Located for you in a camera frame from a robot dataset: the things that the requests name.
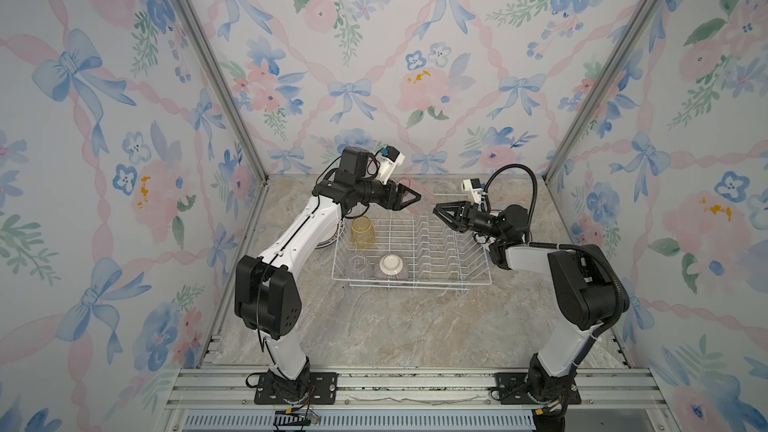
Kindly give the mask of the yellow glass cup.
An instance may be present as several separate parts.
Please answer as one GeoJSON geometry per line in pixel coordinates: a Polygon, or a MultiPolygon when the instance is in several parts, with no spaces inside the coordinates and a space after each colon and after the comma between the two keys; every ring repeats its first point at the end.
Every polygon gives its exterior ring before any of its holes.
{"type": "Polygon", "coordinates": [[[356,217],[352,220],[352,242],[358,249],[370,249],[375,245],[373,222],[367,216],[356,217]]]}

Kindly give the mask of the clear glass cup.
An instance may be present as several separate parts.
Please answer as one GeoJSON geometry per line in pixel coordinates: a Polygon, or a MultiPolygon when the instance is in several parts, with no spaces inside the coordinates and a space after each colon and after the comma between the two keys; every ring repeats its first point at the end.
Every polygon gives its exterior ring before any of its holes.
{"type": "Polygon", "coordinates": [[[346,275],[351,279],[369,279],[372,265],[364,255],[353,255],[347,262],[346,275]]]}

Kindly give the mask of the pink glass cup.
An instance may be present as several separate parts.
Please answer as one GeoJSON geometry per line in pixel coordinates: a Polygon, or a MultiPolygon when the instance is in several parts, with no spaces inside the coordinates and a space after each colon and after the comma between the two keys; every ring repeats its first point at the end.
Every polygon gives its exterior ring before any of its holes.
{"type": "Polygon", "coordinates": [[[410,177],[402,177],[398,182],[421,195],[421,199],[414,204],[414,207],[427,208],[434,201],[434,192],[425,183],[410,177]]]}

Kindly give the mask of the white plate green red rim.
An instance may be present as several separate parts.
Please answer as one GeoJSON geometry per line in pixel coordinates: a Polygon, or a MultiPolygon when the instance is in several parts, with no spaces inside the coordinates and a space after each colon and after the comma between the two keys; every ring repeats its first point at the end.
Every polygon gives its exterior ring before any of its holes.
{"type": "Polygon", "coordinates": [[[330,246],[334,245],[338,241],[339,237],[341,236],[341,234],[342,234],[342,232],[344,230],[344,227],[345,227],[344,221],[340,220],[337,223],[337,225],[336,225],[335,229],[333,230],[332,234],[329,237],[327,237],[327,238],[323,239],[322,241],[320,241],[316,245],[316,249],[324,249],[324,248],[327,248],[327,247],[330,247],[330,246]]]}

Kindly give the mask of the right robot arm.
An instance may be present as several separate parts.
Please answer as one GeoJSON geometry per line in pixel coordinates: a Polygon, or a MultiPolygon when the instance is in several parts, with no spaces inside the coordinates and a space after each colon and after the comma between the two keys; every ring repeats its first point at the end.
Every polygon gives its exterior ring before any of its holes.
{"type": "Polygon", "coordinates": [[[445,202],[437,204],[433,213],[455,232],[486,238],[497,267],[551,278],[558,321],[548,342],[532,357],[520,390],[537,403],[564,406],[578,367],[630,305],[625,287],[600,247],[532,241],[532,214],[520,205],[493,214],[470,201],[445,202]]]}

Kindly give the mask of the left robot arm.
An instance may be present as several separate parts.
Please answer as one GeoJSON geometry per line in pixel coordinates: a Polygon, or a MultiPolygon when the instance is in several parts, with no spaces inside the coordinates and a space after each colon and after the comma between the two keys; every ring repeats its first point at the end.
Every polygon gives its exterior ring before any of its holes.
{"type": "Polygon", "coordinates": [[[293,332],[302,301],[296,278],[318,244],[336,232],[358,205],[400,211],[421,195],[391,179],[404,155],[393,146],[377,152],[343,149],[316,181],[311,196],[286,231],[258,256],[243,256],[235,268],[234,313],[257,333],[271,364],[258,386],[270,400],[297,403],[311,391],[310,360],[293,332]]]}

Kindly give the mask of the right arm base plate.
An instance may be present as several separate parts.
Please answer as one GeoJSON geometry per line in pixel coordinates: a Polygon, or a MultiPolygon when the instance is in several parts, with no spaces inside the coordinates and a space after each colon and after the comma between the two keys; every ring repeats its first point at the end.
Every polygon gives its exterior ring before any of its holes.
{"type": "Polygon", "coordinates": [[[568,399],[569,405],[582,402],[575,379],[569,376],[550,377],[538,372],[499,372],[490,389],[493,400],[504,405],[536,405],[554,407],[568,399]]]}

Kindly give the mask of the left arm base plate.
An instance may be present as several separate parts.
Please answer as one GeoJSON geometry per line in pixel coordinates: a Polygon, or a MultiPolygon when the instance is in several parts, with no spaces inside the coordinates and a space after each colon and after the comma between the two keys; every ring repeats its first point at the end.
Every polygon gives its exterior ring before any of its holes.
{"type": "Polygon", "coordinates": [[[339,375],[335,372],[304,370],[294,380],[288,380],[268,370],[246,378],[246,386],[254,390],[256,405],[333,405],[336,401],[339,375]]]}

